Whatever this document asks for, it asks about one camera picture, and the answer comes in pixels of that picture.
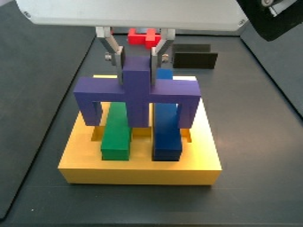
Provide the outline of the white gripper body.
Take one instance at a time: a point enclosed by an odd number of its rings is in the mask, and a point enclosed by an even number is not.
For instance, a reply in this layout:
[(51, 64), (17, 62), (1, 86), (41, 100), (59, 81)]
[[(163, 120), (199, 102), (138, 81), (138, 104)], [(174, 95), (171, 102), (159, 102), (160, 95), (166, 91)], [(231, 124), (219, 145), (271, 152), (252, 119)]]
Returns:
[(236, 0), (16, 0), (40, 25), (236, 31), (247, 16)]

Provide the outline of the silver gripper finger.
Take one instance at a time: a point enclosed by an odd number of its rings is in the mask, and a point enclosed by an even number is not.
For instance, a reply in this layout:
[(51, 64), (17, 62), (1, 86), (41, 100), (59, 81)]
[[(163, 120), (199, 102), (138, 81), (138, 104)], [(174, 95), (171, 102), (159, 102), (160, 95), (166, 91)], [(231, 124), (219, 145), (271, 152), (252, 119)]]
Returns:
[(96, 36), (109, 54), (111, 64), (118, 69), (119, 83), (123, 83), (123, 64), (124, 64), (124, 48), (119, 46), (118, 41), (111, 33), (111, 27), (96, 27)]
[(156, 81), (156, 71), (162, 66), (162, 55), (167, 51), (175, 39), (175, 30), (171, 28), (162, 29), (162, 39), (155, 47), (151, 48), (151, 84)]

